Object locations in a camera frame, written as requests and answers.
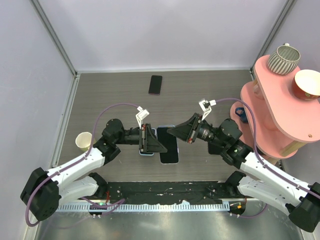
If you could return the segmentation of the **light blue phone case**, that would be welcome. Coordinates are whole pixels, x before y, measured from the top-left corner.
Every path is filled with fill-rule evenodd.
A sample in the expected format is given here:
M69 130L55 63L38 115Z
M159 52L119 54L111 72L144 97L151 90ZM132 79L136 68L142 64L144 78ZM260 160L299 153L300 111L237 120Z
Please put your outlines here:
M151 131L152 131L152 133L155 135L155 138L157 139L157 138L158 138L158 137L157 137L157 130L156 130L155 128L152 128ZM139 150L139 154L140 154L141 156L151 157L151 156L153 156L155 153L154 153L154 152L143 152L143 150L140 149L140 150Z

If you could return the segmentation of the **black phone case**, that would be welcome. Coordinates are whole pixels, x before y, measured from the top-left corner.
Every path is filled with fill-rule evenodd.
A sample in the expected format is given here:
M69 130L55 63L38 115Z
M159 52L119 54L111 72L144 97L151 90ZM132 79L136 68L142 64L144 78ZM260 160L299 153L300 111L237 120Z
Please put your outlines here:
M224 147L221 145L216 145L210 142L208 143L208 153L210 155L220 155L223 150L224 150Z

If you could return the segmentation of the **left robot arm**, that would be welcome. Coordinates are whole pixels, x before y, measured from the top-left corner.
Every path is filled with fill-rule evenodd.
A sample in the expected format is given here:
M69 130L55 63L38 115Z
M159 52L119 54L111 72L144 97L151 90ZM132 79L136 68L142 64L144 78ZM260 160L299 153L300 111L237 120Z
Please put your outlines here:
M107 192L107 182L95 169L113 161L121 152L119 145L137 145L144 153L165 153L149 123L125 129L119 119L111 119L101 138L78 157L49 170L35 169L25 184L20 199L26 205L25 220L32 227L29 214L38 222L49 218L59 206L93 196L100 200Z

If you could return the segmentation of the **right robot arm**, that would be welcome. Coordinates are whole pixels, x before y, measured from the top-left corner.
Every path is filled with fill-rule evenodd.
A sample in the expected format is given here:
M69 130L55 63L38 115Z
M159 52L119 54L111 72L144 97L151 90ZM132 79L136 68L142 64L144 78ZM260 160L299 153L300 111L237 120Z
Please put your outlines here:
M300 229L312 233L320 222L320 184L309 184L271 164L243 141L237 123L227 118L214 127L195 113L167 132L187 143L201 139L210 154L219 155L237 170L227 179L226 193L243 195L277 208Z

